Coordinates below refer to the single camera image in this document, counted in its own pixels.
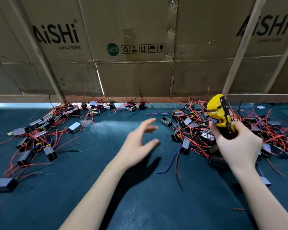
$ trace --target forearm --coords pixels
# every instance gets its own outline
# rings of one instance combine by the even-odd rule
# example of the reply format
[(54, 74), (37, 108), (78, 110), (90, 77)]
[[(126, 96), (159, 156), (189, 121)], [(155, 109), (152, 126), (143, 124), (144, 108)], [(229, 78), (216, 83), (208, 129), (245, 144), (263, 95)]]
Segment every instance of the forearm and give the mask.
[(288, 212), (261, 181), (255, 168), (234, 172), (260, 230), (288, 229)]
[(60, 230), (99, 229), (111, 197), (124, 172), (125, 170), (113, 159), (70, 213)]

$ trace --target hand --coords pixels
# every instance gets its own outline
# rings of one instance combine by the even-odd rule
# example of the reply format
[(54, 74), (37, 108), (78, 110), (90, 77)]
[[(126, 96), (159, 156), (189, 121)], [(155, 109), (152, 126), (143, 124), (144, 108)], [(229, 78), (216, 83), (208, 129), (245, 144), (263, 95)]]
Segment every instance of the hand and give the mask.
[(219, 132), (215, 123), (209, 122), (211, 132), (214, 134), (219, 151), (232, 172), (248, 172), (255, 168), (255, 162), (261, 149), (262, 139), (253, 134), (243, 123), (232, 122), (238, 136), (234, 139), (225, 139)]
[(150, 125), (156, 118), (148, 119), (141, 123), (141, 125), (130, 132), (118, 154), (114, 160), (118, 162), (119, 166), (127, 170), (131, 166), (136, 165), (159, 143), (158, 139), (153, 139), (144, 146), (142, 146), (142, 138), (145, 132), (153, 133), (157, 130), (157, 126)]

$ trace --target aishi logo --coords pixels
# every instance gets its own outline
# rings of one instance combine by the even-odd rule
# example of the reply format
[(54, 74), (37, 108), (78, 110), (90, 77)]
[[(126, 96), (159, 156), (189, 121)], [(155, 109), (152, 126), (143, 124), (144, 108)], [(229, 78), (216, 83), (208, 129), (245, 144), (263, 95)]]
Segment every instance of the aishi logo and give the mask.
[[(75, 25), (49, 24), (47, 27), (40, 26), (42, 30), (38, 30), (33, 26), (34, 35), (40, 43), (79, 43)], [(59, 46), (59, 49), (81, 49), (80, 46)]]
[[(248, 21), (250, 19), (250, 16), (247, 16), (244, 23), (240, 27), (237, 36), (242, 36), (244, 34), (244, 31), (246, 29), (246, 25), (248, 24)], [(273, 15), (266, 15), (264, 17), (259, 16), (258, 22), (256, 23), (256, 26), (254, 28), (254, 31), (252, 33), (252, 36), (254, 34), (258, 36), (264, 36), (264, 35), (284, 35), (286, 33), (286, 30), (288, 28), (288, 14), (284, 15), (283, 17), (280, 17), (280, 15), (276, 15), (275, 17)], [(280, 42), (281, 38), (275, 38), (273, 39), (259, 39), (257, 42)]]

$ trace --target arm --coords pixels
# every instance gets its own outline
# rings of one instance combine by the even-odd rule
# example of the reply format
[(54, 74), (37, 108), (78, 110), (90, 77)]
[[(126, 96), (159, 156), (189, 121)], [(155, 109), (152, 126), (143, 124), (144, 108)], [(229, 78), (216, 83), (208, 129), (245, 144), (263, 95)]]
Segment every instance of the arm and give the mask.
[(156, 119), (149, 119), (130, 132), (121, 150), (106, 166), (92, 188), (60, 227), (60, 230), (99, 229), (114, 190), (124, 172), (139, 163), (159, 143), (154, 139), (142, 146), (143, 133), (158, 129), (150, 125)]
[(260, 230), (288, 229), (288, 212), (261, 181), (255, 169), (262, 139), (241, 122), (234, 122), (238, 136), (225, 139), (215, 124), (209, 123), (219, 150), (239, 181)]

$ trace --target yellow tool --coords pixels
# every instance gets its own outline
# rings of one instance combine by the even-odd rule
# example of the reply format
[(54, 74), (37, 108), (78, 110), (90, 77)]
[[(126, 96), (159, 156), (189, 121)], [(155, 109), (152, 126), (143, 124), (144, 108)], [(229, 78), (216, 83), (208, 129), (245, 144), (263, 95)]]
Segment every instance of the yellow tool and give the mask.
[(207, 114), (209, 117), (217, 119), (218, 123), (216, 125), (226, 139), (233, 139), (236, 136), (236, 131), (232, 125), (232, 118), (228, 106), (226, 97), (222, 94), (217, 94), (208, 102)]

